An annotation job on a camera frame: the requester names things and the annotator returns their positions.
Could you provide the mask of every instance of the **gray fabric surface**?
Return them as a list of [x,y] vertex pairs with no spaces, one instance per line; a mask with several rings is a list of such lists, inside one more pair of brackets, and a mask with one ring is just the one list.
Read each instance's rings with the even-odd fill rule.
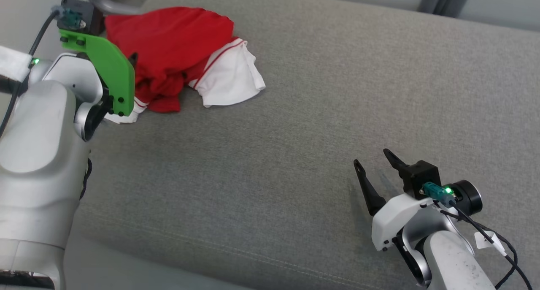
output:
[[[480,188],[475,219],[511,240],[540,287],[540,34],[335,0],[148,0],[235,21],[268,88],[230,107],[103,126],[79,211],[88,236],[247,287],[417,289],[376,252],[353,169],[387,199],[382,153]],[[465,223],[459,228],[473,238]],[[478,252],[493,282],[509,265]],[[515,274],[505,289],[524,289]]]

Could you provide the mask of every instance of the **green plastic bracket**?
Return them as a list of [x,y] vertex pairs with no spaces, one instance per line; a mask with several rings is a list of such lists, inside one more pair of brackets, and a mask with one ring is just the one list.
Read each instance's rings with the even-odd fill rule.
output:
[[114,97],[116,115],[129,116],[135,101],[135,70],[116,45],[106,38],[60,29],[62,46],[86,53]]

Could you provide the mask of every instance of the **white tag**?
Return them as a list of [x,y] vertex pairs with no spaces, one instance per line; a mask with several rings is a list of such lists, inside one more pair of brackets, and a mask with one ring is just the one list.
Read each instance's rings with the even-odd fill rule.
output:
[[[499,238],[497,238],[495,233],[491,231],[486,231],[486,234],[493,240],[494,244],[496,244],[500,248],[497,250],[505,251],[505,248],[503,247],[501,241],[499,240]],[[493,247],[493,245],[488,241],[488,239],[485,238],[480,232],[476,232],[474,234],[474,238],[476,239],[476,247],[478,247],[478,249]]]

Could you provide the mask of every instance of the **white tape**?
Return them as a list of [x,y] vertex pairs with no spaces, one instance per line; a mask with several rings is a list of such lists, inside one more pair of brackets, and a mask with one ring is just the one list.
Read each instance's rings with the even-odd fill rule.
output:
[[478,249],[494,247],[497,249],[497,251],[499,251],[499,253],[506,256],[507,254],[505,252],[505,247],[503,247],[503,244],[501,244],[501,241],[497,235],[491,231],[486,231],[486,234],[493,240],[493,244],[491,244],[491,242],[489,242],[488,239],[482,235],[482,233],[476,232],[474,234],[474,238],[476,239],[476,247],[478,247]]
[[32,56],[4,46],[0,46],[0,75],[23,82],[29,73]]

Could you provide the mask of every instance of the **white fabric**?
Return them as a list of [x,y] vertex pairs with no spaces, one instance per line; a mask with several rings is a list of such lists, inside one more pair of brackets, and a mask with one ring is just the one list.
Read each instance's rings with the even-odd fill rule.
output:
[[202,105],[227,106],[257,95],[265,86],[247,41],[238,38],[214,52],[202,78],[189,82],[202,96]]
[[129,116],[118,116],[118,115],[111,115],[107,113],[105,115],[105,119],[108,119],[114,123],[134,123],[139,118],[139,114],[143,113],[145,111],[146,107],[148,106],[148,103],[144,103],[141,100],[139,100],[137,97],[135,97],[135,103],[133,105],[133,111]]
[[29,73],[32,56],[4,46],[0,46],[0,75],[23,82]]

